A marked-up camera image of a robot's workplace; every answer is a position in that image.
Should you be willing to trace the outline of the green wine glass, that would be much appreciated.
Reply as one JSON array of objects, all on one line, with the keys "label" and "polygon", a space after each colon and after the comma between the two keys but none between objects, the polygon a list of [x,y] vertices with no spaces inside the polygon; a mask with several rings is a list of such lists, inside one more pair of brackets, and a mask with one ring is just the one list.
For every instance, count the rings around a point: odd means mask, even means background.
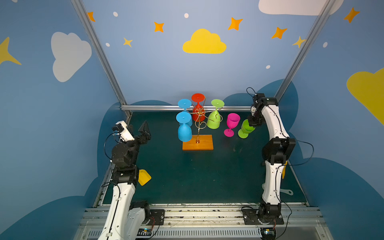
[{"label": "green wine glass", "polygon": [[215,129],[218,129],[220,127],[222,117],[219,113],[219,110],[221,110],[223,108],[225,103],[222,100],[215,99],[215,100],[211,101],[211,104],[212,104],[212,106],[215,107],[215,110],[213,112],[211,112],[210,115],[208,116],[207,127],[212,129],[212,130],[215,130]]},{"label": "green wine glass", "polygon": [[246,139],[254,130],[255,127],[250,126],[248,119],[246,119],[243,121],[242,126],[238,131],[238,136],[242,139]]}]

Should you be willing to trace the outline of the pink wine glass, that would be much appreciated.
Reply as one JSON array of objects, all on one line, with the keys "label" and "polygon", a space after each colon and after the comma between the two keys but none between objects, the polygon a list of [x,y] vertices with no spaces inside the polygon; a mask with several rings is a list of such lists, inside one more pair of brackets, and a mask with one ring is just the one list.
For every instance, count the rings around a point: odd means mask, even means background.
[{"label": "pink wine glass", "polygon": [[237,127],[237,125],[239,124],[241,120],[241,117],[236,114],[236,113],[230,113],[227,117],[227,127],[228,129],[225,129],[224,130],[224,135],[226,137],[233,137],[234,136],[234,131],[233,129]]}]

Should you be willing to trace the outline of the blue wine glass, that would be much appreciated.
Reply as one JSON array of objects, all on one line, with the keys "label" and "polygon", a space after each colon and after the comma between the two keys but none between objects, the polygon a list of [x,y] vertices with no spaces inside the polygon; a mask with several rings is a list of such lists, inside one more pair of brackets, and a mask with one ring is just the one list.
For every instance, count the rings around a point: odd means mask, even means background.
[{"label": "blue wine glass", "polygon": [[176,116],[176,120],[180,126],[178,128],[178,138],[182,142],[189,142],[192,139],[192,129],[189,122],[192,120],[191,114],[188,112],[180,112]]},{"label": "blue wine glass", "polygon": [[191,119],[188,122],[188,125],[191,127],[193,124],[192,114],[188,111],[188,108],[192,105],[192,102],[189,99],[181,99],[178,102],[178,106],[183,109],[183,112],[186,112],[190,115]]}]

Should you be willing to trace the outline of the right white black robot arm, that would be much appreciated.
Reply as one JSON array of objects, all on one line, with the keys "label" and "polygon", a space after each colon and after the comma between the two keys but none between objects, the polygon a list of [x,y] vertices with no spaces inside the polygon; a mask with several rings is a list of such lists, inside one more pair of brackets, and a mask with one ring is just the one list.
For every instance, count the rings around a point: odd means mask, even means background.
[{"label": "right white black robot arm", "polygon": [[251,115],[249,115],[248,121],[251,127],[266,123],[270,136],[270,140],[262,149],[266,178],[258,210],[258,219],[266,224],[281,217],[281,179],[283,169],[296,145],[296,140],[290,138],[284,128],[276,98],[256,93],[253,96]]}]

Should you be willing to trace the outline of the red wine glass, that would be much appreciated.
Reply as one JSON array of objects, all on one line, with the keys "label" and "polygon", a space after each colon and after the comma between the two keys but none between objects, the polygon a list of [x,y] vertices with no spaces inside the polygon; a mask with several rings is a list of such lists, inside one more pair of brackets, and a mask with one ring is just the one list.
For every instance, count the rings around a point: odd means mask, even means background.
[{"label": "red wine glass", "polygon": [[196,105],[193,108],[192,118],[195,122],[202,122],[205,120],[205,109],[204,109],[204,103],[205,103],[205,96],[200,93],[193,94],[191,97],[192,101],[196,103]]}]

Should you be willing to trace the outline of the back aluminium crossbar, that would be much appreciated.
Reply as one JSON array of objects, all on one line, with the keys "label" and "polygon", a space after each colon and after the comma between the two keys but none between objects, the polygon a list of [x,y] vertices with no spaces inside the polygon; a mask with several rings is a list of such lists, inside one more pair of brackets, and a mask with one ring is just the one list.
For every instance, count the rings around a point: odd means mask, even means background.
[{"label": "back aluminium crossbar", "polygon": [[[174,105],[121,105],[123,111],[133,112],[181,112],[184,109]],[[224,106],[221,112],[250,112],[250,106]]]}]

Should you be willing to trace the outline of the yellow toy shovel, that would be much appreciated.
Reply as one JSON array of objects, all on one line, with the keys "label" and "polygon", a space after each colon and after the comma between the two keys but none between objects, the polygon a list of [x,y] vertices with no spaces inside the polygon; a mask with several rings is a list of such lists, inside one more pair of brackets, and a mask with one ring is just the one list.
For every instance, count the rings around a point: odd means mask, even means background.
[{"label": "yellow toy shovel", "polygon": [[152,179],[151,175],[144,169],[139,170],[139,184],[144,186]]}]

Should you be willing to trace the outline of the yellow black work glove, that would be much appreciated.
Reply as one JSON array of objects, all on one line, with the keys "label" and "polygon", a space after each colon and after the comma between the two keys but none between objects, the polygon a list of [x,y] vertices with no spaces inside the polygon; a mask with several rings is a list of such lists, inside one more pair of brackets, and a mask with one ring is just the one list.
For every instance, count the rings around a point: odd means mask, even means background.
[{"label": "yellow black work glove", "polygon": [[286,163],[284,164],[284,167],[283,167],[283,170],[282,170],[282,179],[285,178],[286,168],[287,168],[288,163],[289,163],[289,161],[286,161]]}]

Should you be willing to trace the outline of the white cleaning brush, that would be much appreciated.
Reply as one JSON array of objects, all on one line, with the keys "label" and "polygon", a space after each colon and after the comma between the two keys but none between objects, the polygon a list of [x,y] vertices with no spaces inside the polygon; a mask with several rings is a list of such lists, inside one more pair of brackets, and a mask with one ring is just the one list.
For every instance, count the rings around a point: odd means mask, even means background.
[{"label": "white cleaning brush", "polygon": [[[262,189],[265,189],[265,183],[262,184]],[[294,195],[294,192],[292,190],[287,190],[287,189],[280,189],[280,193],[284,193],[290,196]]]}]

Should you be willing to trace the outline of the left small circuit board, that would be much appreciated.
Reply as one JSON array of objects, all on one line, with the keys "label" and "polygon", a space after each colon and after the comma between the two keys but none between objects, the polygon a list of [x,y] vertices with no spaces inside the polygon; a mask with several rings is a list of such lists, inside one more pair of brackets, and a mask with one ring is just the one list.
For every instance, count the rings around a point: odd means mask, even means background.
[{"label": "left small circuit board", "polygon": [[137,234],[137,238],[138,239],[149,239],[152,237],[152,235],[155,233],[154,230],[150,230],[150,229],[139,229],[138,231],[138,234]]}]

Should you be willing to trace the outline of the small circuit board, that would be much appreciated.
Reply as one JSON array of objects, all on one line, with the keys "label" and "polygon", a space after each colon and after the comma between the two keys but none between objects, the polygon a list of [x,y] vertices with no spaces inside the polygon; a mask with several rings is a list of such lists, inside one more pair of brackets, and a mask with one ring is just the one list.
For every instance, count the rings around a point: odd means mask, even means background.
[{"label": "small circuit board", "polygon": [[261,240],[275,240],[276,239],[276,230],[275,229],[261,229]]},{"label": "small circuit board", "polygon": [[150,229],[139,229],[138,231],[138,234],[137,234],[137,238],[138,239],[149,239],[152,237],[152,235],[155,233],[154,230],[150,230]]}]

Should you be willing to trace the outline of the right small circuit board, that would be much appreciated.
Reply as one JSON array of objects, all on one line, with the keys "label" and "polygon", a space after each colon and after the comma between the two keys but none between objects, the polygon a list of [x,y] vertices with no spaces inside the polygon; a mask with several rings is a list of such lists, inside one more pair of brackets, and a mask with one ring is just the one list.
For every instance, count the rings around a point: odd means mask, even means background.
[{"label": "right small circuit board", "polygon": [[276,239],[276,230],[275,229],[261,229],[261,240],[275,240]]}]

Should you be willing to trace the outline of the left aluminium frame post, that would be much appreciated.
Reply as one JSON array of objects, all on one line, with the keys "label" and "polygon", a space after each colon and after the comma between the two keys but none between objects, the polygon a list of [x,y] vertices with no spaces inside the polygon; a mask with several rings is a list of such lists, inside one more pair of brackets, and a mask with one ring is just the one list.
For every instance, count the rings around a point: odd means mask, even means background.
[{"label": "left aluminium frame post", "polygon": [[93,27],[92,21],[90,20],[88,16],[88,12],[86,11],[85,5],[83,1],[80,0],[71,0],[75,11],[77,12],[78,17],[80,18],[82,25],[94,47],[94,50],[102,64],[102,67],[109,79],[109,82],[115,92],[115,95],[117,96],[120,104],[121,104],[121,110],[126,114],[127,119],[129,120],[132,117],[132,112],[130,110],[123,110],[122,106],[127,105],[127,101],[124,97],[124,94],[122,92],[122,89],[118,83],[118,80],[112,70],[112,67],[107,59],[107,56],[103,50],[103,47],[100,43],[100,40],[98,39],[98,36],[96,34],[96,31]]}]

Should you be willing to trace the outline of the aluminium frame post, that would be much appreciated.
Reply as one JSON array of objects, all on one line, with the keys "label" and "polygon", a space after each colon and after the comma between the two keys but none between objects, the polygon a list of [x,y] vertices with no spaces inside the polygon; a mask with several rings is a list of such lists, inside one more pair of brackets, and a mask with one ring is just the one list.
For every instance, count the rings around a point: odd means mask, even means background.
[{"label": "aluminium frame post", "polygon": [[293,64],[291,65],[286,77],[284,78],[283,82],[281,83],[280,87],[278,88],[275,98],[280,103],[282,97],[284,96],[285,92],[287,91],[289,85],[291,84],[292,80],[294,79],[294,76],[296,75],[297,71],[299,70],[301,64],[303,63],[305,57],[309,53],[312,45],[316,41],[318,35],[320,34],[321,30],[323,29],[324,25],[326,24],[328,18],[331,15],[331,10],[333,6],[336,4],[336,0],[327,0],[323,8],[321,9],[319,15],[317,16],[313,26],[311,27],[306,41],[300,48],[295,60],[293,61]]},{"label": "aluminium frame post", "polygon": [[118,83],[118,80],[112,70],[112,67],[107,59],[107,56],[103,50],[103,47],[100,43],[100,40],[98,39],[98,36],[96,34],[96,31],[93,27],[92,21],[90,20],[88,16],[88,12],[86,11],[85,5],[83,1],[80,0],[71,0],[75,11],[77,12],[78,17],[80,18],[82,25],[94,47],[94,50],[102,64],[102,67],[109,79],[109,82],[115,92],[115,95],[117,96],[120,104],[121,104],[121,110],[126,114],[127,119],[129,120],[132,117],[132,112],[130,110],[123,110],[122,106],[127,105],[127,101],[124,97],[124,94],[122,92],[122,89]]}]

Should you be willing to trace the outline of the right aluminium frame post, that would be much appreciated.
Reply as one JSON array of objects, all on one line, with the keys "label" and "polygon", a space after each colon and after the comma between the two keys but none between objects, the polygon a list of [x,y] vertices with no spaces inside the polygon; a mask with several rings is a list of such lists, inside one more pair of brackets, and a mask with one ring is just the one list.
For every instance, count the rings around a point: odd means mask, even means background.
[{"label": "right aluminium frame post", "polygon": [[318,35],[320,34],[321,30],[323,29],[324,25],[326,24],[328,18],[331,15],[331,10],[333,6],[336,4],[336,0],[327,0],[323,8],[321,9],[319,15],[317,16],[313,26],[311,27],[306,41],[300,48],[295,60],[293,61],[293,64],[291,65],[286,77],[284,78],[283,82],[281,83],[280,87],[278,88],[275,98],[280,103],[282,97],[284,96],[285,92],[287,91],[289,85],[291,84],[292,80],[294,79],[294,76],[296,75],[297,71],[299,70],[301,64],[303,63],[305,57],[309,53],[312,45],[316,41]]}]

